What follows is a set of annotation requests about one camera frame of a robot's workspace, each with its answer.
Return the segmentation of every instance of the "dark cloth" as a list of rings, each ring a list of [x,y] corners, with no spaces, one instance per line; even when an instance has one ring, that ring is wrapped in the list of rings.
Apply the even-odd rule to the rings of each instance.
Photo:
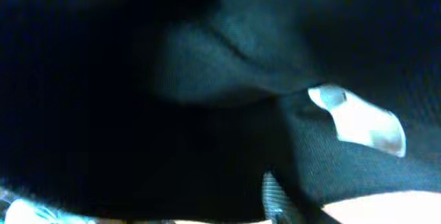
[[[304,212],[441,191],[440,0],[57,1],[1,0],[5,186],[212,221],[262,219],[267,170]],[[328,81],[396,113],[407,156],[337,141],[305,92]]]

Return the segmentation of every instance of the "black fabric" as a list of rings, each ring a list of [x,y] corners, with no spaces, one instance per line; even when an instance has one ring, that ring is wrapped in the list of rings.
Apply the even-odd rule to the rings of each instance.
[[[214,221],[264,218],[268,169],[310,213],[441,190],[440,0],[49,2],[1,0],[3,185],[92,216]],[[305,95],[328,81],[395,112],[408,156],[337,141]]]

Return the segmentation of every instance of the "textured black fabric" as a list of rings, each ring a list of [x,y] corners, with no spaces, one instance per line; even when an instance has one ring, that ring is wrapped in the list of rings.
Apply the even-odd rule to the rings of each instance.
[[[93,216],[215,221],[264,218],[269,168],[304,212],[441,190],[440,0],[48,3],[1,0],[4,185]],[[395,112],[408,156],[337,141],[305,98],[328,81]]]

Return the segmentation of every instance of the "white object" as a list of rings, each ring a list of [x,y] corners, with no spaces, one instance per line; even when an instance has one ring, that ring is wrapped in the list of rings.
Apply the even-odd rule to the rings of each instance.
[[[337,138],[358,143],[398,157],[406,154],[406,135],[397,116],[337,85],[308,89],[309,98],[328,111]]]

